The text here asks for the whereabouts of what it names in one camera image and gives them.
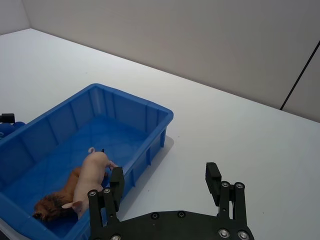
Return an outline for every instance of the blue plastic bin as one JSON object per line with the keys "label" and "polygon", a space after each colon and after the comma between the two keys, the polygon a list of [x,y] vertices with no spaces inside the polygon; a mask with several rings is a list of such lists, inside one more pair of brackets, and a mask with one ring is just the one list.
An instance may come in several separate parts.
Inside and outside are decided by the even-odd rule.
{"label": "blue plastic bin", "polygon": [[164,146],[173,116],[145,99],[89,85],[0,140],[0,218],[33,240],[87,240],[89,211],[79,221],[42,223],[32,217],[35,203],[63,187],[90,147],[123,167],[125,196]]}

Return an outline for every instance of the white tabletop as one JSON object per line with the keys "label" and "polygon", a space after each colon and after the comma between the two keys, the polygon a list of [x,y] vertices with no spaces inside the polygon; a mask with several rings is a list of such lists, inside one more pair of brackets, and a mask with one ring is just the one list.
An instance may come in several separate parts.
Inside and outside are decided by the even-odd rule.
{"label": "white tabletop", "polygon": [[206,162],[215,162],[223,180],[246,185],[256,240],[320,238],[319,123],[36,30],[0,36],[0,113],[29,122],[91,83],[174,112],[165,148],[123,200],[120,220],[216,215],[205,182]]}

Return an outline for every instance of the white wall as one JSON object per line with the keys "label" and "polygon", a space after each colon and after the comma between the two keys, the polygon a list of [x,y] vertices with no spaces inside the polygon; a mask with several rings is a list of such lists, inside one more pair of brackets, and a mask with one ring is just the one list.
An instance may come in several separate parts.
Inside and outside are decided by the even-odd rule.
{"label": "white wall", "polygon": [[320,49],[315,53],[283,110],[320,123]]}
{"label": "white wall", "polygon": [[0,35],[30,28],[21,0],[0,0]]}
{"label": "white wall", "polygon": [[32,28],[280,108],[319,0],[23,0]]}

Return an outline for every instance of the black object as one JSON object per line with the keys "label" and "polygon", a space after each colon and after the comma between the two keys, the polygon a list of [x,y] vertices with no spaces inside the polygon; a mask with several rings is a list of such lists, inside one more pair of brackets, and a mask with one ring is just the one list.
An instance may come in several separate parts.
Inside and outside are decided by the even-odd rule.
{"label": "black object", "polygon": [[[206,164],[205,180],[216,206],[217,216],[188,211],[152,212],[120,222],[117,219],[124,191],[121,167],[112,171],[110,188],[88,193],[90,210],[90,240],[254,240],[247,226],[245,185],[221,181],[217,165]],[[229,201],[233,203],[232,219]],[[105,208],[107,225],[103,226],[101,209]]]}
{"label": "black object", "polygon": [[14,113],[2,113],[0,115],[0,123],[14,124],[15,122],[16,120]]}

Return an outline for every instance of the pink toy pig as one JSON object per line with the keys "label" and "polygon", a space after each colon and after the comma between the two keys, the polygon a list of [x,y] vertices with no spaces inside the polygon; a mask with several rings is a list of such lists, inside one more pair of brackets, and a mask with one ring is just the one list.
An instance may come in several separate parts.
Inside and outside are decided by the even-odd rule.
{"label": "pink toy pig", "polygon": [[73,202],[62,206],[63,209],[73,208],[78,219],[89,208],[88,192],[90,190],[102,191],[101,183],[106,173],[105,168],[112,170],[117,167],[104,152],[95,151],[94,147],[90,147],[88,152],[89,155],[83,161],[79,180],[75,186]]}

